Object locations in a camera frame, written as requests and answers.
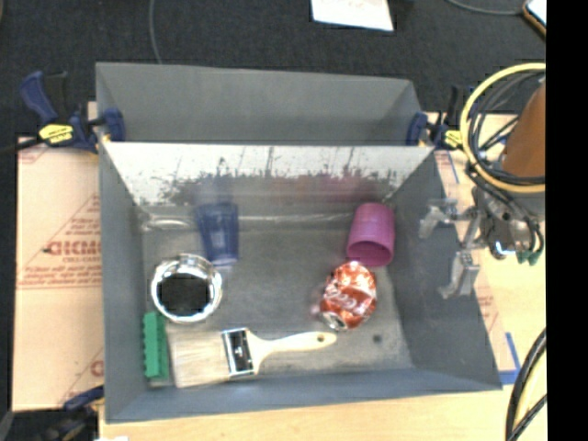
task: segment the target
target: blue cup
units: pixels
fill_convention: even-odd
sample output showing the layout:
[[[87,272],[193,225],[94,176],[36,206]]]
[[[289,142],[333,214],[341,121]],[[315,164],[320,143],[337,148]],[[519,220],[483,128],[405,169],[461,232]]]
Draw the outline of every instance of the blue cup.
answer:
[[[215,266],[233,265],[239,257],[237,205],[231,202],[196,207],[196,222],[206,257]]]

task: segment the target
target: green block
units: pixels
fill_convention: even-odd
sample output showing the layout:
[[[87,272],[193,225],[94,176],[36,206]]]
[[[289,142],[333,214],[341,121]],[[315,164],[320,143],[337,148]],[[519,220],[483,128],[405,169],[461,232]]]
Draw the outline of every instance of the green block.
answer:
[[[147,312],[143,315],[143,357],[146,378],[169,377],[165,320],[158,312]]]

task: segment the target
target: black carpet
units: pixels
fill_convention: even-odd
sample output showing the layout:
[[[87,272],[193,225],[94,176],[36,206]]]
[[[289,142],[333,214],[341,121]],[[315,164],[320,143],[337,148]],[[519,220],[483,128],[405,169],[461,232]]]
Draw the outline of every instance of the black carpet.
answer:
[[[524,0],[458,0],[520,11]],[[38,118],[18,86],[28,74],[66,71],[71,106],[95,96],[95,62],[157,63],[150,0],[4,0],[0,20],[0,148]],[[477,85],[521,62],[544,61],[545,39],[521,15],[493,16],[445,0],[390,0],[393,33],[311,20],[310,0],[156,0],[163,63],[408,78],[421,107],[447,107],[452,85]],[[16,168],[0,157],[0,418],[10,406],[15,280]],[[49,418],[18,415],[8,439]]]

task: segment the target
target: paintbrush ferrule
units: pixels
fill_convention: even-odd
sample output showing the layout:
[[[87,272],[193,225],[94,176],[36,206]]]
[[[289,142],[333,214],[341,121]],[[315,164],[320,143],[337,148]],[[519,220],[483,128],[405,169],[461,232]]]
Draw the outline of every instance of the paintbrush ferrule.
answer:
[[[222,341],[227,352],[229,378],[254,375],[254,363],[247,342],[247,330],[244,328],[222,332]]]

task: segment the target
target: paintbrush bristles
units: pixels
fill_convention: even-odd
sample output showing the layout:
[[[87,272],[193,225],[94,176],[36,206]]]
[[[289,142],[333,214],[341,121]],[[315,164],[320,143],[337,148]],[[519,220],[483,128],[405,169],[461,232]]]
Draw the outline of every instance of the paintbrush bristles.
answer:
[[[229,379],[229,363],[220,333],[168,326],[174,382],[178,388],[217,384]]]

